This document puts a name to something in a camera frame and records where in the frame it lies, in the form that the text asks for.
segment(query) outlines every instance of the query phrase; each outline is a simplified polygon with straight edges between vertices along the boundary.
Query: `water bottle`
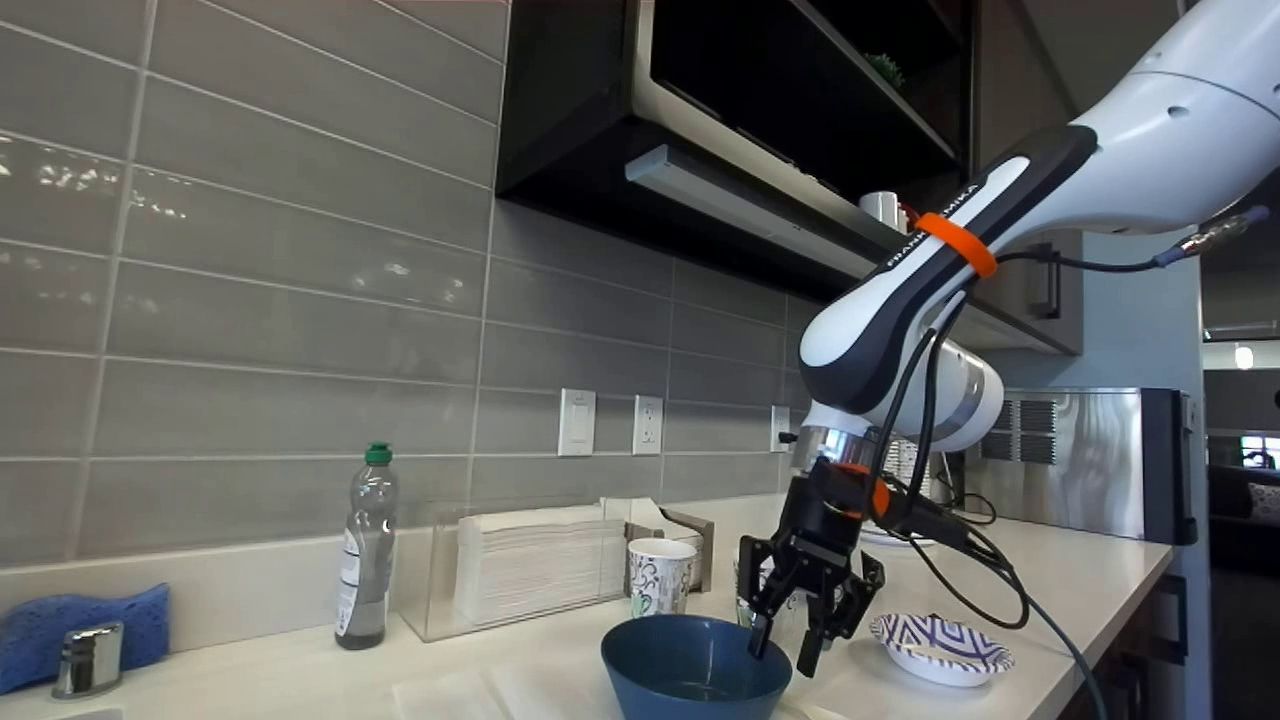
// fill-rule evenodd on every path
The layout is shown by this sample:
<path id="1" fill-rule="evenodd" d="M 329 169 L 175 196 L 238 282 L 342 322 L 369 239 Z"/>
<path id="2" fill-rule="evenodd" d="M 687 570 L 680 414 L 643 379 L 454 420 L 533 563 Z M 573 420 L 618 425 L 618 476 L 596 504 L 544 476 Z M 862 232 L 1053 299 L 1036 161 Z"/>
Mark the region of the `water bottle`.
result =
<path id="1" fill-rule="evenodd" d="M 337 596 L 337 643 L 373 647 L 383 638 L 388 579 L 397 542 L 397 490 L 394 448 L 369 444 L 364 467 L 353 479 L 353 510 L 346 529 L 346 563 Z"/>

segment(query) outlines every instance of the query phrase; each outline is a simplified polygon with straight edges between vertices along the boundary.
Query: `electrical outlet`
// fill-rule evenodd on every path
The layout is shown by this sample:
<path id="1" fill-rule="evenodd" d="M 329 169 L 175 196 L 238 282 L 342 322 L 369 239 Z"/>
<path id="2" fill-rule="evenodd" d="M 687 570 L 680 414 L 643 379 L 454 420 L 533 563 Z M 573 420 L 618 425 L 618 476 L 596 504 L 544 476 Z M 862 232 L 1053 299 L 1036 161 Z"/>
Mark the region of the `electrical outlet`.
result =
<path id="1" fill-rule="evenodd" d="M 782 434 L 792 432 L 792 409 L 771 402 L 770 409 L 770 451 L 785 451 L 787 444 Z"/>
<path id="2" fill-rule="evenodd" d="M 562 389 L 558 454 L 592 454 L 592 451 L 596 451 L 596 392 Z"/>
<path id="3" fill-rule="evenodd" d="M 663 451 L 663 401 L 661 397 L 637 397 L 631 451 Z"/>

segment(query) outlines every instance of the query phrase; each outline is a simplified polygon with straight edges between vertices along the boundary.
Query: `blue container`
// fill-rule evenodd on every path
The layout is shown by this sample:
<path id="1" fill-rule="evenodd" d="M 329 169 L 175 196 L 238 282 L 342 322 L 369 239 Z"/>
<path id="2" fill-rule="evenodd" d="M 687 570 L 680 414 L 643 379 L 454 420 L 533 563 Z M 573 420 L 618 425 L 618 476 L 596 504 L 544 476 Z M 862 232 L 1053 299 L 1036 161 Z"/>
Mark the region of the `blue container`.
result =
<path id="1" fill-rule="evenodd" d="M 603 668 L 629 720 L 770 720 L 792 678 L 787 657 L 752 630 L 709 614 L 637 614 L 618 625 Z"/>

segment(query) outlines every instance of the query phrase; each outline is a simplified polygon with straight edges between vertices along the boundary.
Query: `white robotic arm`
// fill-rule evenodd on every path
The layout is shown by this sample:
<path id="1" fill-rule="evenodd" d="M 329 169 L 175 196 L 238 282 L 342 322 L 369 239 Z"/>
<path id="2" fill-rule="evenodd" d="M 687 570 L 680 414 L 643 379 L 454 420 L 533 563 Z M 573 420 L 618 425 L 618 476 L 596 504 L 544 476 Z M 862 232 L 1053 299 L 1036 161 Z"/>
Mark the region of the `white robotic arm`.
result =
<path id="1" fill-rule="evenodd" d="M 1062 223 L 1149 232 L 1206 223 L 1277 163 L 1280 0 L 1201 0 L 1097 107 L 1016 146 L 944 214 L 999 261 L 1016 239 Z M 862 520 L 970 542 L 961 520 L 892 490 L 877 462 L 858 462 L 858 444 L 918 434 L 927 409 L 923 432 L 950 451 L 996 425 L 1005 384 L 983 358 L 954 343 L 935 352 L 935 372 L 912 358 L 919 339 L 950 330 L 974 278 L 970 257 L 918 232 L 799 339 L 799 374 L 818 401 L 809 425 L 843 432 L 850 448 L 841 458 L 818 454 L 792 479 L 771 541 L 744 534 L 740 549 L 740 596 L 760 614 L 760 636 L 792 588 L 809 590 L 799 673 L 818 668 L 832 636 L 862 625 L 886 579 L 870 554 L 863 579 L 850 569 Z"/>

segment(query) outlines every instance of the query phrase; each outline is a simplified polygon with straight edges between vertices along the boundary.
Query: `countertop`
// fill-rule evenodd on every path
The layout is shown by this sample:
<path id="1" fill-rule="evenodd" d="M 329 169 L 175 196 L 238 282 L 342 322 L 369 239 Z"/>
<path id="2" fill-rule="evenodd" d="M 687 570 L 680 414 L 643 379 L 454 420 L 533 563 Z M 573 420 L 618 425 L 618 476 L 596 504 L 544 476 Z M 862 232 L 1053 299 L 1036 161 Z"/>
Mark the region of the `countertop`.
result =
<path id="1" fill-rule="evenodd" d="M 1112 541 L 1040 525 L 999 520 L 989 534 L 1022 569 L 1028 590 L 1097 661 L 1173 559 L 1164 542 Z M 965 610 L 919 563 L 912 549 L 862 542 L 886 559 L 887 583 L 854 638 L 837 638 L 814 678 L 795 676 L 782 714 L 1058 714 L 1079 686 L 1066 643 L 1034 619 L 1023 630 L 999 630 Z M 927 549 L 935 563 L 983 607 L 1007 614 L 1016 603 L 974 559 Z M 731 614 L 731 569 L 718 569 L 718 588 L 693 596 L 687 610 Z M 879 643 L 873 619 L 886 610 L 940 610 L 992 630 L 1011 668 L 989 686 L 940 686 L 904 676 Z M 422 643 L 400 619 L 369 652 L 342 652 L 329 629 L 261 636 L 200 652 L 175 652 L 164 665 L 128 673 L 121 686 L 89 700 L 53 700 L 32 686 L 0 700 L 4 720 L 170 720 L 170 714 L 310 714 L 310 720 L 405 720 L 405 714 L 478 714 L 478 720 L 609 720 L 621 714 L 601 636 L 629 614 L 626 599 L 564 614 L 526 619 L 478 636 Z M 799 647 L 799 619 L 782 614 L 775 638 L 787 657 Z"/>

